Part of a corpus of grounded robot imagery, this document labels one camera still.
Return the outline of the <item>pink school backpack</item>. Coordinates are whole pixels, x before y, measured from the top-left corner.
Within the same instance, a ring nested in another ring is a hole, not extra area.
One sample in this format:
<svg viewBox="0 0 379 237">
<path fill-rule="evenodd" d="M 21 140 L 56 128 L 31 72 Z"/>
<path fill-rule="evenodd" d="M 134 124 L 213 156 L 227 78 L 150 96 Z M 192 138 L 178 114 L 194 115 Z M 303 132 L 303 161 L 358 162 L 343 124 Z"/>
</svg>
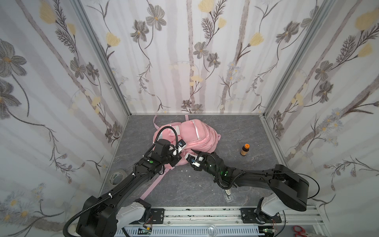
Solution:
<svg viewBox="0 0 379 237">
<path fill-rule="evenodd" d="M 153 142 L 155 141 L 158 132 L 164 126 L 171 126 L 176 130 L 179 140 L 183 139 L 187 143 L 185 149 L 180 153 L 182 159 L 176 166 L 183 166 L 188 163 L 186 161 L 186 154 L 195 155 L 195 151 L 207 153 L 214 152 L 221 139 L 221 135 L 206 123 L 198 119 L 189 119 L 187 115 L 185 116 L 185 119 L 185 122 L 172 122 L 162 126 L 158 126 L 155 122 L 153 123 L 157 130 L 154 134 Z M 175 144 L 174 133 L 169 129 L 162 132 L 159 136 L 159 139 L 161 138 L 170 141 L 171 144 Z M 164 168 L 163 176 L 170 170 L 174 169 L 174 167 L 171 167 L 170 165 L 165 165 Z"/>
</svg>

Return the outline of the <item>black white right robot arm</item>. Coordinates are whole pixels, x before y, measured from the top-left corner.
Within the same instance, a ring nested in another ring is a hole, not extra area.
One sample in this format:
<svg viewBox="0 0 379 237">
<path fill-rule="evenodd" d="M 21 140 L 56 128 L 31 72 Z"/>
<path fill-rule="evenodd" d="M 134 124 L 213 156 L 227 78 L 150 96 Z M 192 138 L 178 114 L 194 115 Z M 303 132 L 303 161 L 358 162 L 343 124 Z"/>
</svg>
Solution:
<svg viewBox="0 0 379 237">
<path fill-rule="evenodd" d="M 224 190 L 233 187 L 255 187 L 272 191 L 268 197 L 260 198 L 251 214 L 242 214 L 242 220 L 266 224 L 281 211 L 288 209 L 305 212 L 309 197 L 309 182 L 305 175 L 295 173 L 284 165 L 275 165 L 266 170 L 243 170 L 225 165 L 216 153 L 196 151 L 185 159 L 196 171 L 212 175 L 214 182 Z"/>
</svg>

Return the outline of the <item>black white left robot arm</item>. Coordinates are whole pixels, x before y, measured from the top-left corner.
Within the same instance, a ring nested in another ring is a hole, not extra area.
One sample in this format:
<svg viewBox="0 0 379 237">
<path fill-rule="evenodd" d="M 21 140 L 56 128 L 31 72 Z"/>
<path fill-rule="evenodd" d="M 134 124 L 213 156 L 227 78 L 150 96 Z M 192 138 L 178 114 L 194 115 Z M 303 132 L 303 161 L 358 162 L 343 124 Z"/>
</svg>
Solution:
<svg viewBox="0 0 379 237">
<path fill-rule="evenodd" d="M 72 237 L 70 225 L 78 219 L 76 233 L 81 237 L 113 237 L 117 232 L 117 213 L 125 199 L 137 188 L 151 180 L 155 175 L 162 175 L 165 165 L 176 165 L 179 160 L 179 138 L 177 131 L 171 126 L 159 130 L 160 135 L 169 129 L 175 135 L 175 144 L 166 139 L 156 138 L 150 149 L 134 165 L 133 171 L 116 187 L 100 197 L 88 198 L 82 210 L 71 217 L 63 227 L 63 235 Z"/>
</svg>

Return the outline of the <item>clear plastic stapler box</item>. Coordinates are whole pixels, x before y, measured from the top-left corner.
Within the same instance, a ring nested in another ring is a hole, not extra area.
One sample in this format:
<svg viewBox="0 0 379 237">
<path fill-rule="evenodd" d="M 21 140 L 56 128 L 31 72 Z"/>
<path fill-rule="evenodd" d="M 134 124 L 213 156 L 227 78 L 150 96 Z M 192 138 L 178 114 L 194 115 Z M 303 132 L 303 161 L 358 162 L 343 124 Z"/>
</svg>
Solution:
<svg viewBox="0 0 379 237">
<path fill-rule="evenodd" d="M 223 195 L 224 195 L 226 202 L 232 202 L 234 200 L 234 197 L 233 197 L 232 192 L 230 190 L 223 190 Z"/>
</svg>

